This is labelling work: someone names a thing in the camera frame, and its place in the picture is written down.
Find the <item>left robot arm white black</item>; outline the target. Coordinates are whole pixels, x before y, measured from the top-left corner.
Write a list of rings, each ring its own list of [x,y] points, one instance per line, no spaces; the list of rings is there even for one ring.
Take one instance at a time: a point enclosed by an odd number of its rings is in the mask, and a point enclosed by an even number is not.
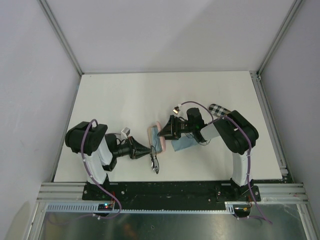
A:
[[[82,121],[65,135],[65,144],[71,151],[82,158],[87,172],[87,181],[96,184],[93,194],[100,200],[110,196],[111,188],[105,184],[108,181],[107,172],[113,171],[117,159],[129,156],[132,160],[149,155],[152,150],[140,144],[133,136],[119,139],[115,133],[107,133],[106,124]]]

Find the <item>black frame glasses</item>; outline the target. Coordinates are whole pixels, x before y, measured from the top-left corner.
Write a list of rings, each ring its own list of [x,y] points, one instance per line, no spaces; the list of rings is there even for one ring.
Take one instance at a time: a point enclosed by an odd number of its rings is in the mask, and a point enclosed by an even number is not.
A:
[[[153,145],[150,146],[150,149],[151,149],[151,151],[150,151],[151,169],[156,174],[158,174],[160,171],[160,164],[159,164],[159,161],[157,158],[157,151]]]

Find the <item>pink glasses case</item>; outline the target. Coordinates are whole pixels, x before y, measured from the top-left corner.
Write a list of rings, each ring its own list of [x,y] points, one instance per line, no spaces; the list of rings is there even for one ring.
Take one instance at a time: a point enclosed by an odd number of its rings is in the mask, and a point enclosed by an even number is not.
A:
[[[159,121],[156,121],[154,125],[151,125],[147,129],[149,145],[155,147],[157,154],[164,153],[166,151],[165,138],[163,136],[158,136],[158,133],[162,129],[162,125]]]

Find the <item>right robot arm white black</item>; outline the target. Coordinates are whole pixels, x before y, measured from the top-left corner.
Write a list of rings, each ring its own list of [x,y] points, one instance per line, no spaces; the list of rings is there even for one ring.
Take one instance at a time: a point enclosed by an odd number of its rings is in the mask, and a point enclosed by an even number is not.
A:
[[[257,129],[236,110],[209,123],[205,123],[197,107],[189,108],[186,115],[187,118],[184,119],[172,114],[167,124],[158,132],[158,136],[165,140],[178,141],[182,134],[191,135],[198,144],[220,137],[232,152],[231,183],[235,185],[230,188],[231,196],[237,201],[242,201],[249,192],[254,196],[251,151],[259,138]]]

